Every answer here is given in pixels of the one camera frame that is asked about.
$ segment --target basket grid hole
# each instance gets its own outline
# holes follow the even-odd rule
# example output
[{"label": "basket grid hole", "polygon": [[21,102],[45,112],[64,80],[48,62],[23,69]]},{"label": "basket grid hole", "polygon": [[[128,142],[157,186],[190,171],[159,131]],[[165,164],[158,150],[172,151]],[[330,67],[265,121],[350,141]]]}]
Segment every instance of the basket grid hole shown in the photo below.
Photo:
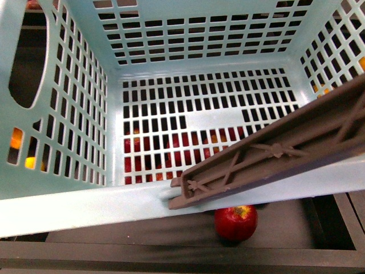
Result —
[{"label": "basket grid hole", "polygon": [[[282,68],[129,80],[121,86],[124,184],[170,179],[179,167],[199,163],[298,108]],[[240,108],[247,126],[187,131],[186,112],[221,108]]]}]

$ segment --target red apple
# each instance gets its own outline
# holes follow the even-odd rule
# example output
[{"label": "red apple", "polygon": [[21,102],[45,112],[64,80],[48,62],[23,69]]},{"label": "red apple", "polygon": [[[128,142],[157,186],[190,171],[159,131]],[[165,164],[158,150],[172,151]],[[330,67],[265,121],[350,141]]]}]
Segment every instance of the red apple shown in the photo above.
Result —
[{"label": "red apple", "polygon": [[[226,135],[225,135],[225,134],[222,134],[222,133],[220,133],[220,135],[221,135],[221,141],[222,141],[223,143],[227,142]],[[212,135],[212,144],[216,144],[216,143],[218,143],[218,137],[217,137],[217,135]],[[203,141],[203,144],[209,144],[209,140],[208,140],[208,138],[206,138],[206,139]],[[213,152],[214,152],[214,154],[218,153],[218,152],[219,152],[219,148],[218,148],[218,147],[214,147],[214,148],[213,148]],[[204,149],[204,157],[207,159],[207,158],[209,158],[210,156],[211,156],[211,155],[210,155],[210,151],[209,151],[209,149],[208,149],[208,148],[205,148],[205,149]]]},{"label": "red apple", "polygon": [[[135,128],[133,130],[133,134],[139,134],[139,128]],[[133,140],[134,143],[134,148],[135,148],[135,152],[140,152],[141,151],[141,141],[139,137],[135,137]],[[151,149],[150,145],[149,145],[149,137],[145,137],[143,138],[143,146],[144,146],[144,151],[148,151]],[[125,153],[130,153],[131,152],[131,140],[130,139],[126,139],[124,140],[124,152]]]},{"label": "red apple", "polygon": [[[192,133],[192,144],[189,144],[189,138],[188,138],[188,134],[187,133],[183,133],[181,135],[182,138],[182,146],[183,147],[187,147],[189,145],[198,145],[199,144],[199,140],[198,140],[198,136],[196,133]],[[172,135],[172,147],[181,147],[180,143],[179,143],[179,136],[177,134],[173,134]],[[181,161],[181,152],[177,151],[174,153],[174,157],[175,157],[175,162],[177,166],[180,166],[182,161]],[[200,159],[200,153],[199,150],[196,149],[194,150],[194,157],[195,157],[195,161],[198,163],[201,161]],[[190,151],[184,151],[184,158],[185,158],[185,163],[186,165],[190,165],[192,164],[192,157],[190,155]]]},{"label": "red apple", "polygon": [[27,10],[41,10],[42,8],[39,5],[37,0],[28,0],[26,9]]},{"label": "red apple", "polygon": [[257,211],[253,205],[217,209],[214,213],[217,233],[230,241],[247,240],[257,227]]},{"label": "red apple", "polygon": [[[139,158],[135,158],[135,171],[141,171],[141,170],[142,170],[141,160]],[[132,161],[131,158],[129,157],[124,159],[124,171],[125,173],[132,172]],[[124,183],[132,184],[132,177],[126,176],[124,179]],[[136,176],[136,183],[142,183],[142,176]]]}]

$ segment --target plastic basket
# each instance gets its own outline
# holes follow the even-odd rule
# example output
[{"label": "plastic basket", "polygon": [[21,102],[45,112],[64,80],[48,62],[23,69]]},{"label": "plastic basket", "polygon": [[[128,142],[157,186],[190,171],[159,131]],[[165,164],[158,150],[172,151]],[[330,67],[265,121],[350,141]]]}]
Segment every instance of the plastic basket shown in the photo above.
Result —
[{"label": "plastic basket", "polygon": [[[39,3],[47,57],[25,109],[8,89],[25,1],[0,1],[0,204],[12,208],[4,235],[364,188],[361,172],[344,174],[363,169],[354,158],[295,177],[323,186],[289,178],[204,206],[166,206],[179,192],[167,179],[363,73],[364,0]],[[14,128],[22,144],[9,160]],[[40,223],[19,228],[47,204],[64,219],[51,224],[39,213]],[[112,212],[116,205],[124,213]]]}]

